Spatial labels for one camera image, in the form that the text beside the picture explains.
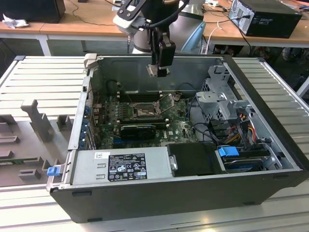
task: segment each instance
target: table leg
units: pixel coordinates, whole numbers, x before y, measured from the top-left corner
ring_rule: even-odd
[[[47,41],[48,41],[47,35],[40,35],[38,37],[38,40],[40,42],[44,56],[51,56],[51,52],[49,50],[48,43],[47,43]]]
[[[87,50],[87,45],[86,45],[86,41],[85,41],[85,40],[81,40],[81,42],[82,42],[83,52],[88,52],[88,50]]]
[[[302,84],[302,86],[298,89],[296,92],[300,97],[303,97],[303,95],[307,92],[309,89],[309,77],[307,80]]]

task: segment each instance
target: blue latch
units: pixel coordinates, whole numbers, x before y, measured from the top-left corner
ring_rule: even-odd
[[[221,157],[239,156],[239,152],[235,146],[222,146],[218,151]]]
[[[59,176],[60,175],[60,166],[49,167],[47,169],[47,176]]]

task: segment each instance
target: computer tower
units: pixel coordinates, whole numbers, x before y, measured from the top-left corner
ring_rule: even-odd
[[[66,8],[63,0],[1,0],[0,19],[3,14],[28,22],[58,23]]]
[[[273,38],[289,38],[301,16],[276,0],[234,0],[228,15],[246,36]]]

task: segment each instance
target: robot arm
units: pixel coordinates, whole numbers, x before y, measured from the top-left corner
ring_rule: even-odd
[[[166,76],[167,67],[172,65],[176,45],[170,40],[169,26],[178,18],[178,14],[186,7],[189,0],[140,0],[131,5],[127,0],[119,9],[113,22],[119,29],[134,35],[137,31],[147,30],[148,44],[152,53],[152,63],[147,70],[150,75]]]

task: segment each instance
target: desk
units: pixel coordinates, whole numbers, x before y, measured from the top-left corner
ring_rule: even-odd
[[[66,12],[60,23],[30,23],[30,27],[10,29],[0,24],[1,38],[37,39],[39,40],[45,56],[50,56],[48,40],[79,40],[82,41],[83,50],[86,50],[84,41],[126,41],[126,35],[118,30],[117,26],[98,26],[84,23],[84,21],[96,24],[113,24],[112,19],[116,12],[112,12],[112,6],[104,0],[91,0],[87,3],[78,3],[77,0],[64,0]],[[293,0],[284,0],[289,4],[297,4]],[[229,0],[219,0],[225,7],[230,6]],[[206,22],[226,20],[222,13],[207,12],[204,16]],[[216,30],[211,37],[211,44],[247,45],[239,30],[232,22],[220,24],[223,30]],[[216,24],[207,24],[204,31],[206,38],[209,37]],[[309,20],[300,20],[289,39],[247,37],[252,46],[275,46],[275,47],[309,47]]]
[[[284,0],[290,5],[306,4],[293,0]],[[219,4],[224,7],[230,7],[230,0],[219,0]],[[204,21],[217,22],[224,21],[228,18],[220,12],[206,12]],[[211,36],[210,44],[229,44],[229,45],[247,45],[241,36],[238,28],[231,21],[221,23],[223,30],[217,29]],[[208,39],[217,24],[206,24],[204,36]],[[246,37],[252,46],[269,46],[269,47],[309,47],[309,20],[301,19],[289,39],[266,38],[266,37]]]
[[[1,38],[37,39],[40,42],[45,56],[51,56],[48,40],[79,40],[82,41],[83,50],[86,50],[84,41],[126,41],[127,36],[118,30],[112,22],[116,12],[112,12],[112,5],[104,0],[91,0],[87,3],[78,3],[77,0],[64,0],[66,11],[60,23],[30,23],[30,27],[11,29],[0,24]]]

